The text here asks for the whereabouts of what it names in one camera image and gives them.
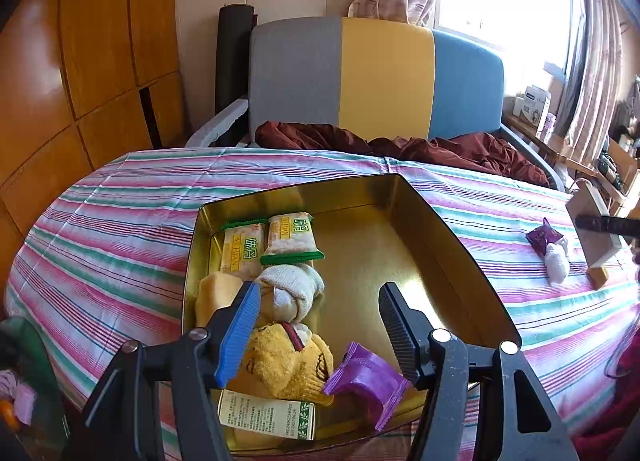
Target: tray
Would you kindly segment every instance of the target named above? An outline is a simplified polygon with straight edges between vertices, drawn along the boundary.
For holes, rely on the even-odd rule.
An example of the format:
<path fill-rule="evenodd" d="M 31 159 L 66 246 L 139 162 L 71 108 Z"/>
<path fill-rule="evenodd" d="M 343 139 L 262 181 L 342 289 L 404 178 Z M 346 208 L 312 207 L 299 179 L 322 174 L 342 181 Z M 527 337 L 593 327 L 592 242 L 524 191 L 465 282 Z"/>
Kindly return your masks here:
<path fill-rule="evenodd" d="M 420 194 L 399 174 L 316 181 L 214 201 L 196 219 L 182 305 L 182 332 L 194 326 L 200 279 L 220 269 L 221 226 L 228 221 L 309 212 L 314 236 L 326 256 L 314 267 L 326 284 L 303 321 L 320 335 L 337 366 L 348 345 L 360 342 L 399 371 L 378 312 L 378 291 L 398 284 L 407 304 L 424 312 L 434 326 L 446 327 L 464 342 L 497 347 L 522 340 L 495 294 L 459 239 Z M 420 416 L 426 393 L 406 391 L 385 430 Z M 235 455 L 281 455 L 337 446 L 376 431 L 362 415 L 362 405 L 337 396 L 329 408 L 316 406 L 316 439 L 282 441 L 256 450 L 236 441 Z"/>

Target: red fabric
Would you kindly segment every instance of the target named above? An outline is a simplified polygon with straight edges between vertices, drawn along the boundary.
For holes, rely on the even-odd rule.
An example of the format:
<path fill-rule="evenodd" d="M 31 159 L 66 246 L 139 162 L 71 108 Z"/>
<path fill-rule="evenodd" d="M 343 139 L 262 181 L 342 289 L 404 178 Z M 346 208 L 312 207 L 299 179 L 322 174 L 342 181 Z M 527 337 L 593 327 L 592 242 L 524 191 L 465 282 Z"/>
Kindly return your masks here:
<path fill-rule="evenodd" d="M 640 332 L 618 362 L 618 372 L 628 375 L 616 380 L 613 402 L 584 434 L 574 437 L 580 461 L 603 461 L 620 443 L 626 429 L 640 411 Z"/>
<path fill-rule="evenodd" d="M 365 156 L 388 156 L 422 164 L 447 165 L 487 172 L 549 186 L 544 171 L 504 140 L 488 133 L 473 133 L 452 140 L 423 138 L 394 140 L 376 138 L 366 142 L 359 136 L 330 124 L 287 124 L 265 122 L 255 131 L 255 141 L 266 149 L 342 151 Z"/>

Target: brown blanket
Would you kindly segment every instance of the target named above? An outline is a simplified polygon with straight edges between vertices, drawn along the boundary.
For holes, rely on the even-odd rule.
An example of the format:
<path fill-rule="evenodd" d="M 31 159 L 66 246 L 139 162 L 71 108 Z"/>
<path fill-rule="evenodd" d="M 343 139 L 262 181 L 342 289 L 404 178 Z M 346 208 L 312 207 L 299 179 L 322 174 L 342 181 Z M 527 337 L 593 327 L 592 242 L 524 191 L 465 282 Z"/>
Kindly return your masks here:
<path fill-rule="evenodd" d="M 435 138 L 376 138 L 359 136 L 329 124 L 265 122 L 255 131 L 255 141 L 266 149 L 342 151 L 365 156 L 388 156 L 423 164 L 447 165 L 506 176 L 534 185 L 549 186 L 541 168 L 527 161 L 504 140 L 488 133 L 473 133 L 452 140 Z"/>

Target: window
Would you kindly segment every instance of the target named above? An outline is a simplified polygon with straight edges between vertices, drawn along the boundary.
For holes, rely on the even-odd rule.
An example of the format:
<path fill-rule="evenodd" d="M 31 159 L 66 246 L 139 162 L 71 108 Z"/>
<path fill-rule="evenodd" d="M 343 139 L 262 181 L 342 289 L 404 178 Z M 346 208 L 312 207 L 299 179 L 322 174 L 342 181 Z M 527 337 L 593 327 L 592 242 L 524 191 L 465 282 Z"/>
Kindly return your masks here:
<path fill-rule="evenodd" d="M 571 0 L 438 0 L 434 27 L 500 54 L 505 94 L 516 94 L 531 84 L 548 89 L 545 67 L 564 72 L 570 18 Z"/>

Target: armrest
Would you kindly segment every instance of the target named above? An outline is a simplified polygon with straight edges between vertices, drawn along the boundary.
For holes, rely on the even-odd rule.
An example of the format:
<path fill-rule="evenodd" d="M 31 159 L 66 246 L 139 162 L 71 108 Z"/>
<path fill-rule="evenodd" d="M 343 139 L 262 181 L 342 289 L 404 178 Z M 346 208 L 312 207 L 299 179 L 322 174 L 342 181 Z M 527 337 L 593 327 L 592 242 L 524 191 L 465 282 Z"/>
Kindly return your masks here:
<path fill-rule="evenodd" d="M 234 100 L 195 133 L 191 134 L 185 147 L 209 147 L 209 144 L 225 134 L 234 121 L 238 120 L 248 108 L 249 101 L 246 98 Z"/>
<path fill-rule="evenodd" d="M 531 149 L 525 142 L 523 142 L 517 134 L 506 127 L 505 124 L 500 124 L 500 129 L 497 130 L 497 134 L 500 138 L 509 142 L 517 151 L 520 152 L 527 160 L 536 167 L 540 167 L 546 174 L 546 178 L 549 180 L 549 185 L 554 190 L 559 192 L 565 192 L 564 183 L 560 179 L 560 176 L 545 160 L 540 158 L 533 149 Z"/>

